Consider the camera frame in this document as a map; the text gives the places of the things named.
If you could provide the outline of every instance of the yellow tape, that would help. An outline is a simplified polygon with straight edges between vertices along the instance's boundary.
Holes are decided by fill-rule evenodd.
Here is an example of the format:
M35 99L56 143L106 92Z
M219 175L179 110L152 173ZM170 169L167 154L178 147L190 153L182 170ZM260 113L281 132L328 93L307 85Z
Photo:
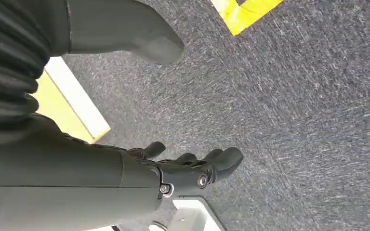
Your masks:
M246 0L242 5L236 0L211 0L233 36L279 5L283 0Z

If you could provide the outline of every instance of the white stripe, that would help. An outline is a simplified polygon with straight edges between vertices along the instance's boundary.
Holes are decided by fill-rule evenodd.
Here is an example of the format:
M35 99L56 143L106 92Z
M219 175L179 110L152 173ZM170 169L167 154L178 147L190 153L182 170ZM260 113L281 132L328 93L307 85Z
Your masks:
M61 57L51 58L45 69L92 137L109 130L110 126Z

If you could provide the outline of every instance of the yellow floor marking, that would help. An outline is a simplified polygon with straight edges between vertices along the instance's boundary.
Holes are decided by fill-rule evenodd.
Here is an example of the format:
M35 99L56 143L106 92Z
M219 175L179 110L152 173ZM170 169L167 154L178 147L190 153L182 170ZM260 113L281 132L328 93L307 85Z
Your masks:
M211 0L233 36L279 5L283 0L246 0L242 5L236 0Z
M99 137L92 137L82 121L73 111L63 94L47 75L46 71L38 79L38 92L32 94L39 102L37 113L45 115L56 122L62 132L66 132L73 137L94 143Z

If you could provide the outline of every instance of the prosthetic hand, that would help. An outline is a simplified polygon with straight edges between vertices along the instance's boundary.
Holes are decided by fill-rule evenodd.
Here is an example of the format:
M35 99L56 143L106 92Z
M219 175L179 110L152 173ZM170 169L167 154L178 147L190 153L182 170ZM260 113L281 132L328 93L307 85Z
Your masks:
M161 16L134 0L0 0L0 231L114 225L231 174L243 158L236 148L154 162L160 143L88 145L34 113L27 94L52 55L126 50L166 64L182 49Z
M128 150L131 156L137 157L142 165L158 169L160 192L164 197L192 195L207 185L227 178L243 160L237 148L225 151L214 149L205 158L198 160L192 153L185 153L176 160L148 161L165 150L160 142L154 142L145 149Z

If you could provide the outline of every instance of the robotic hand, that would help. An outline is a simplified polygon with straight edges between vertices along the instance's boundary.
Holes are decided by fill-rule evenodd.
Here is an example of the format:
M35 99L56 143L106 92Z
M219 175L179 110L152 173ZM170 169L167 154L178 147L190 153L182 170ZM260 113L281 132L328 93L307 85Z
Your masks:
M88 145L35 113L28 95L51 56L132 51L159 64L184 44L134 0L0 0L0 231L89 230L155 211L229 176L236 148L154 162L165 147Z
M230 176L243 160L243 154L237 148L225 151L214 149L202 160L198 160L192 153L185 153L176 160L146 160L157 157L164 150L165 146L160 142L154 142L145 149L127 150L141 164L157 167L161 181L160 192L164 197L198 193L207 185Z

